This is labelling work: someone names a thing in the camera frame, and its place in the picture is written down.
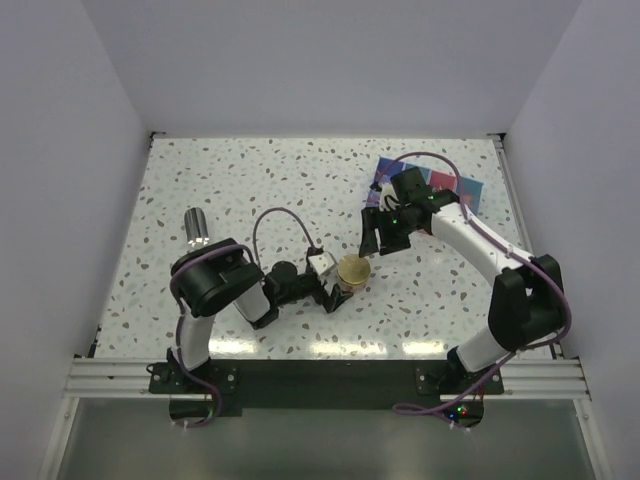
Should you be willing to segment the purple candy box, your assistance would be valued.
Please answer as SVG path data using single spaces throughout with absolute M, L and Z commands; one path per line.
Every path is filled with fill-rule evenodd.
M 375 167 L 365 206 L 378 207 L 383 190 L 391 184 L 391 178 L 401 173 L 404 168 L 405 163 L 403 161 L 394 163 L 392 158 L 380 156 Z

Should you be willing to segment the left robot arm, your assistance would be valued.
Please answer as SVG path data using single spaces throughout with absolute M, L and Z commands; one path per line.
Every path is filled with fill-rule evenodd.
M 330 254 L 310 247 L 305 261 L 302 272 L 291 262 L 279 261 L 265 273 L 249 248 L 232 238 L 179 258 L 171 267 L 169 283 L 180 310 L 170 349 L 170 358 L 176 362 L 173 382 L 185 392 L 196 392 L 205 385 L 214 320 L 230 305 L 253 329 L 260 330 L 278 319 L 284 305 L 310 298 L 332 313 L 353 297 L 338 284 L 326 288 L 323 275 L 335 267 Z

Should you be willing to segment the metal scoop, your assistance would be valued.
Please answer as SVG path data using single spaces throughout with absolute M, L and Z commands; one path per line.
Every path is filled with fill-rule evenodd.
M 191 248 L 202 248 L 209 243 L 207 220 L 200 207 L 192 207 L 184 213 L 184 228 L 187 244 Z

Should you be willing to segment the gold jar lid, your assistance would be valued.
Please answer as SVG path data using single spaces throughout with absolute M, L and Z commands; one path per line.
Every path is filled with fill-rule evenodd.
M 356 283 L 369 280 L 371 265 L 366 258 L 360 258 L 357 254 L 345 255 L 337 266 L 337 278 L 341 277 L 347 282 Z

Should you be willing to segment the clear plastic jar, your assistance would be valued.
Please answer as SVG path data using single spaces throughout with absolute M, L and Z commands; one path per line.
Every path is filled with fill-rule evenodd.
M 365 279 L 356 283 L 351 283 L 339 277 L 337 283 L 342 292 L 349 293 L 349 294 L 356 294 L 357 292 L 362 291 L 363 289 L 366 288 L 368 284 L 368 280 Z

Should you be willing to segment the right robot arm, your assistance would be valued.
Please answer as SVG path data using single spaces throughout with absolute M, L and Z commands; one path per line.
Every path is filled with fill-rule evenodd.
M 536 257 L 499 237 L 457 193 L 433 190 L 418 168 L 373 186 L 380 201 L 361 211 L 360 256 L 406 250 L 411 234 L 423 231 L 461 254 L 492 288 L 486 326 L 448 352 L 440 385 L 469 392 L 480 382 L 481 371 L 569 326 L 561 269 L 552 256 Z

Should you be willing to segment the light blue candy box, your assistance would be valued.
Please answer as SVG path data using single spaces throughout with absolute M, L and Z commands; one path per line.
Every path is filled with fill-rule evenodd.
M 473 215 L 477 215 L 479 212 L 483 187 L 482 182 L 468 177 L 462 177 L 457 183 L 456 192 Z

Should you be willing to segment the pink candy box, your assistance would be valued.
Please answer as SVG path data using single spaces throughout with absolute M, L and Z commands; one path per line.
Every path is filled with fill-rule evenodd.
M 431 170 L 426 176 L 427 184 L 435 191 L 451 190 L 455 191 L 457 178 L 454 175 Z

